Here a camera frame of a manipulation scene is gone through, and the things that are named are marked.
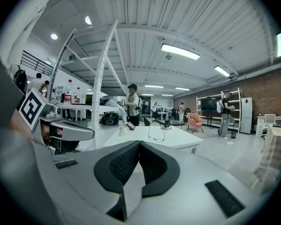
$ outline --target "pink armchair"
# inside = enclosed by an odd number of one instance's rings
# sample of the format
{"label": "pink armchair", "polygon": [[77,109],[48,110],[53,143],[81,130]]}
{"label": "pink armchair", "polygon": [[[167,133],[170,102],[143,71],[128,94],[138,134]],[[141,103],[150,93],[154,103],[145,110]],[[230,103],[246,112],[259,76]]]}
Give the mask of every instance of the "pink armchair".
{"label": "pink armchair", "polygon": [[187,124],[188,124],[188,129],[193,128],[192,134],[193,134],[194,130],[195,129],[197,130],[198,128],[201,128],[202,133],[203,133],[203,128],[202,128],[203,120],[202,120],[202,118],[200,118],[200,116],[197,113],[188,113],[187,114]]}

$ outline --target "black cap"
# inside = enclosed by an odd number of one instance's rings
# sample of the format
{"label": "black cap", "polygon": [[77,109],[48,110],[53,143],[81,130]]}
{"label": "black cap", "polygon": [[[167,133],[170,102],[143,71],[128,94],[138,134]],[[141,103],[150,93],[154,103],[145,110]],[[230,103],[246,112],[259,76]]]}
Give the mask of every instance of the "black cap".
{"label": "black cap", "polygon": [[137,90],[137,86],[136,84],[132,83],[128,86],[128,88],[134,88],[135,90]]}

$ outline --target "railing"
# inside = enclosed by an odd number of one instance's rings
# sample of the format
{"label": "railing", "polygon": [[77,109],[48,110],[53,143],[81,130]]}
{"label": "railing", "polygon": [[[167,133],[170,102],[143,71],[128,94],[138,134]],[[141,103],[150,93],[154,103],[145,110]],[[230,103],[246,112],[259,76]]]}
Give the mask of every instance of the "railing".
{"label": "railing", "polygon": [[52,66],[50,66],[46,62],[41,61],[40,59],[36,58],[26,51],[23,51],[21,64],[48,76],[51,76],[53,71]]}

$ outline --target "television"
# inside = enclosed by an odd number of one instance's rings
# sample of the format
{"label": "television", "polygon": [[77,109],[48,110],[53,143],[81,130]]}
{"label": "television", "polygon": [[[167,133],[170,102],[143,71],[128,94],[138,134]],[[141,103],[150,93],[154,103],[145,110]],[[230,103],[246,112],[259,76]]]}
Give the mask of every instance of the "television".
{"label": "television", "polygon": [[206,98],[201,100],[201,111],[216,111],[218,99]]}

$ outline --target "brick wall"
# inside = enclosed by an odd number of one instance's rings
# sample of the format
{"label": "brick wall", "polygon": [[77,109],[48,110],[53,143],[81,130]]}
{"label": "brick wall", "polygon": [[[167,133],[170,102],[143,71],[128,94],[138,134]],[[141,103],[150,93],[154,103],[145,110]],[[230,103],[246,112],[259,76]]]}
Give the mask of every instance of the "brick wall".
{"label": "brick wall", "polygon": [[244,98],[252,97],[255,122],[259,112],[262,115],[274,113],[281,116],[281,68],[256,77],[175,98],[173,107],[177,108],[181,102],[184,102],[185,107],[196,111],[196,97],[220,94],[226,89],[235,91],[237,88],[243,91]]}

